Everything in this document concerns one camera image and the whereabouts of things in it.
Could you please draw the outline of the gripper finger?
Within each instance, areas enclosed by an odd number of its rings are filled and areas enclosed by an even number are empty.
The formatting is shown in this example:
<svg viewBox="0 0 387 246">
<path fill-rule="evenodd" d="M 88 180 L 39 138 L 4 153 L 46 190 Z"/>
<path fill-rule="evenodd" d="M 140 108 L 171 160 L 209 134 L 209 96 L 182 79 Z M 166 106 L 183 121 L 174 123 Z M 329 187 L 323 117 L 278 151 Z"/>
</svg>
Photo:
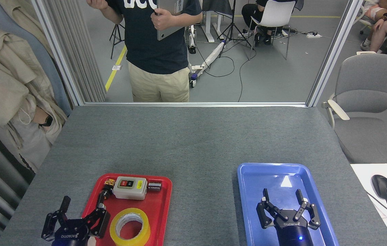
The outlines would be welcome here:
<svg viewBox="0 0 387 246">
<path fill-rule="evenodd" d="M 262 229 L 267 229 L 272 225 L 273 222 L 273 220 L 266 215 L 265 211 L 267 211 L 273 218 L 276 218 L 278 216 L 283 221 L 288 221 L 288 217 L 285 215 L 283 210 L 278 209 L 278 207 L 274 206 L 269 201 L 267 188 L 263 189 L 263 197 L 261 199 L 261 202 L 257 204 L 256 211 Z"/>
<path fill-rule="evenodd" d="M 52 241 L 56 237 L 54 236 L 54 229 L 56 227 L 56 223 L 60 224 L 60 231 L 68 231 L 69 226 L 67 224 L 67 210 L 69 208 L 71 198 L 69 196 L 64 196 L 61 206 L 58 210 L 53 213 L 48 213 L 45 219 L 45 224 L 42 230 L 41 238 L 46 241 Z"/>
<path fill-rule="evenodd" d="M 311 229 L 318 229 L 320 227 L 318 207 L 314 203 L 310 203 L 308 199 L 304 198 L 300 189 L 297 189 L 295 194 L 298 203 L 300 204 L 300 208 L 296 211 L 295 215 L 292 216 L 293 220 L 295 222 L 298 222 L 302 217 L 304 210 L 307 210 L 310 215 L 310 220 L 306 227 L 309 227 Z"/>
<path fill-rule="evenodd" d="M 82 219 L 83 224 L 87 229 L 87 237 L 104 237 L 110 220 L 110 213 L 106 210 L 104 202 L 110 196 L 110 191 L 101 191 L 98 195 L 95 209 Z"/>
</svg>

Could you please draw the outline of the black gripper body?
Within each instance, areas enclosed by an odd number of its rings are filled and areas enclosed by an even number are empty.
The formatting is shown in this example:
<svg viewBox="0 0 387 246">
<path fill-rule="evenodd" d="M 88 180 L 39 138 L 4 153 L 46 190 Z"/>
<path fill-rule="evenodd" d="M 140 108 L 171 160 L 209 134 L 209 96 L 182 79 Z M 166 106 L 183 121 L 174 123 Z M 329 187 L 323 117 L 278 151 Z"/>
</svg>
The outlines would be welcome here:
<svg viewBox="0 0 387 246">
<path fill-rule="evenodd" d="M 275 219 L 275 229 L 280 246 L 309 246 L 308 222 Z"/>
<path fill-rule="evenodd" d="M 69 229 L 58 229 L 54 234 L 52 246 L 86 246 L 89 240 L 89 228 L 87 225 L 73 224 Z"/>
</svg>

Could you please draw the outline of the standing person's left hand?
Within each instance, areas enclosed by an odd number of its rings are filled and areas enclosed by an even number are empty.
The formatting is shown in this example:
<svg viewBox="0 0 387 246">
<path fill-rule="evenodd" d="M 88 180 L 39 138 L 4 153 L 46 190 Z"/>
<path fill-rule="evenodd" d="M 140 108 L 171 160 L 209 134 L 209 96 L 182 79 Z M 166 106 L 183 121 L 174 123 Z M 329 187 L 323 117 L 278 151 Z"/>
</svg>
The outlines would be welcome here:
<svg viewBox="0 0 387 246">
<path fill-rule="evenodd" d="M 169 11 L 165 9 L 156 8 L 151 14 L 151 21 L 156 30 L 165 30 L 173 27 L 176 16 L 173 16 Z"/>
</svg>

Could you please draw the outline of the standing person's right hand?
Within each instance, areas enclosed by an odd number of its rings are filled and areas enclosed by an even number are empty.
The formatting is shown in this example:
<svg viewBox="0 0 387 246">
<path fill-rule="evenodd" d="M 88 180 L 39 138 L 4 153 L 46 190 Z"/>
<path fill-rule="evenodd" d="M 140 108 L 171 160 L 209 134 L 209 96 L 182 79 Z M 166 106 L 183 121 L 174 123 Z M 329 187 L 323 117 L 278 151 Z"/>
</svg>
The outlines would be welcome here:
<svg viewBox="0 0 387 246">
<path fill-rule="evenodd" d="M 108 8 L 108 3 L 106 0 L 86 0 L 86 3 L 90 7 L 98 10 L 105 10 Z"/>
</svg>

